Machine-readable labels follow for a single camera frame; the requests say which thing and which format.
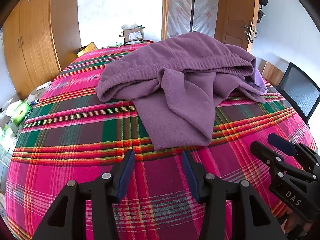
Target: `black chair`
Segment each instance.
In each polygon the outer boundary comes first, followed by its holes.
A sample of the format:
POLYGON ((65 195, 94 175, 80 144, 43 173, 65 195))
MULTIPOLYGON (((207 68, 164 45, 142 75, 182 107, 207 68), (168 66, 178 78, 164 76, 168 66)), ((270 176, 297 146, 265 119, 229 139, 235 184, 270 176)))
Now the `black chair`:
POLYGON ((277 90, 308 125, 308 120, 320 101, 320 88, 316 83, 290 62, 277 90))

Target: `green tissue pack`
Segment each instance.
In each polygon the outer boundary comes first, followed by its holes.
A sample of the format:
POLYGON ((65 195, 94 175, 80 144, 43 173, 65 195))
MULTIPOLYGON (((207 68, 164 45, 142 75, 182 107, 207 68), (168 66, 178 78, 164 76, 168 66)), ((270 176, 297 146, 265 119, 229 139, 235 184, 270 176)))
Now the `green tissue pack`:
POLYGON ((26 116, 26 114, 30 111, 31 107, 27 103, 27 101, 23 101, 17 109, 13 112, 11 115, 12 122, 18 126, 23 118, 26 116))

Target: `bed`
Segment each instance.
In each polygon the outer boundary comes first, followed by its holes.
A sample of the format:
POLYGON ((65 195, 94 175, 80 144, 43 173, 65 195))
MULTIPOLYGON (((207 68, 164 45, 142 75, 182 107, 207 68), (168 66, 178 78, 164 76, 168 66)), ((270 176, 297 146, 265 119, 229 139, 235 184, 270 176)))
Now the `bed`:
MULTIPOLYGON (((92 181, 121 161, 127 149, 136 164, 126 197, 113 205, 120 239, 188 239, 200 234, 204 205, 191 197, 181 167, 184 147, 155 152, 132 101, 100 102, 94 91, 106 64, 147 44, 88 52, 52 82, 26 120, 11 159, 6 212, 10 230, 31 239, 41 218, 71 179, 92 181)), ((247 179, 275 216, 285 205, 268 190, 268 167, 249 151, 276 133, 289 141, 316 144, 295 110, 266 82, 266 104, 234 92, 216 109, 212 142, 187 147, 197 162, 223 180, 247 179)), ((292 157, 286 162, 299 167, 292 157)), ((231 203, 226 206, 225 238, 231 238, 231 203)), ((87 239, 93 240, 90 202, 86 203, 87 239)))

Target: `lavender fabric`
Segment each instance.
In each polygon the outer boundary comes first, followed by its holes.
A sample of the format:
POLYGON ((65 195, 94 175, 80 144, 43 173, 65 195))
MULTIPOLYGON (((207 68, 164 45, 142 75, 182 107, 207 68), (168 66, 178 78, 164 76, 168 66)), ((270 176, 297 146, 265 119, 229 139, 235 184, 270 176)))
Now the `lavender fabric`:
POLYGON ((238 89, 265 103, 255 57, 198 32, 137 49, 106 65, 98 98, 131 99, 155 150, 212 140, 215 107, 238 89))

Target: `wooden wardrobe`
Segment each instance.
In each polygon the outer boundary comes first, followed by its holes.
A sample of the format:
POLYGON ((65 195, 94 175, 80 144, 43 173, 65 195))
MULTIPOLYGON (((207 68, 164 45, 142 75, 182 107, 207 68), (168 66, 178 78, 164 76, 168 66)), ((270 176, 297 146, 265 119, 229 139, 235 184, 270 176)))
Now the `wooden wardrobe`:
POLYGON ((21 0, 4 23, 3 35, 8 71, 24 100, 77 58, 77 0, 21 0))

